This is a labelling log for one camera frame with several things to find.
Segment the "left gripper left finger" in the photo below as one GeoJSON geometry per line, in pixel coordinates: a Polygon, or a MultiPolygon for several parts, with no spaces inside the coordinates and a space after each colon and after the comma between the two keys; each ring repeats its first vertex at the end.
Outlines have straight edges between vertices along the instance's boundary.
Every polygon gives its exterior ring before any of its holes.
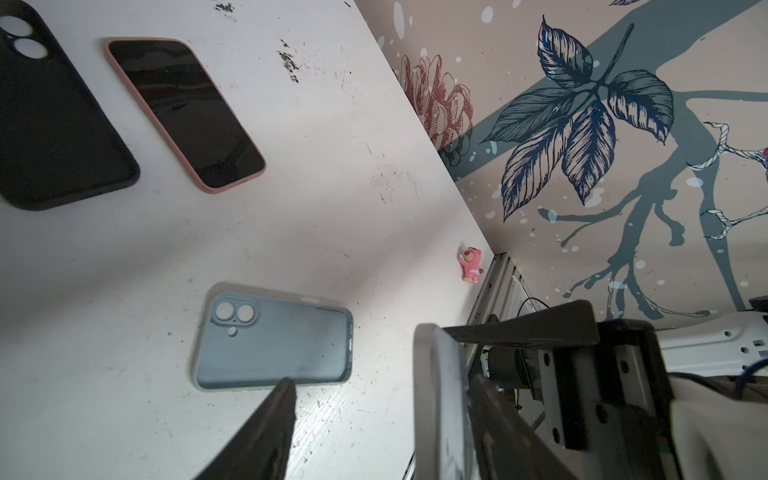
{"type": "Polygon", "coordinates": [[[284,479],[296,421],[296,385],[283,378],[196,479],[284,479]]]}

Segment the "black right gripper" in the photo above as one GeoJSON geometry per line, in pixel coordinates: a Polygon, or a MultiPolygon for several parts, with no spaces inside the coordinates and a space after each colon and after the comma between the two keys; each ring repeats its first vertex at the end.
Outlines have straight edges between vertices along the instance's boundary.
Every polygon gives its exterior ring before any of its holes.
{"type": "Polygon", "coordinates": [[[591,304],[578,300],[445,331],[460,343],[558,348],[538,353],[545,427],[537,433],[525,422],[570,471],[555,447],[580,455],[586,479],[677,478],[674,395],[649,323],[597,325],[591,304]]]}

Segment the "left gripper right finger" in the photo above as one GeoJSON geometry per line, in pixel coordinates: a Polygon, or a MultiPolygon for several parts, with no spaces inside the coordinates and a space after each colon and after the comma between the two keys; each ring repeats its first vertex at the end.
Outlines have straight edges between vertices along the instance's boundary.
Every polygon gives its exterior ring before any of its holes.
{"type": "Polygon", "coordinates": [[[488,378],[471,380],[468,409],[482,479],[574,477],[488,378]]]}

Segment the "light blue phone case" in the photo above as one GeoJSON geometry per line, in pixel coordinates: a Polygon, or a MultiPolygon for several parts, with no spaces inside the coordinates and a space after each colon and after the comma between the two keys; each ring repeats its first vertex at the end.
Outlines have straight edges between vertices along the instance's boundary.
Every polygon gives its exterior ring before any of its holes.
{"type": "Polygon", "coordinates": [[[204,391],[343,383],[353,338],[353,314],[338,301],[220,282],[202,307],[191,380],[204,391]]]}

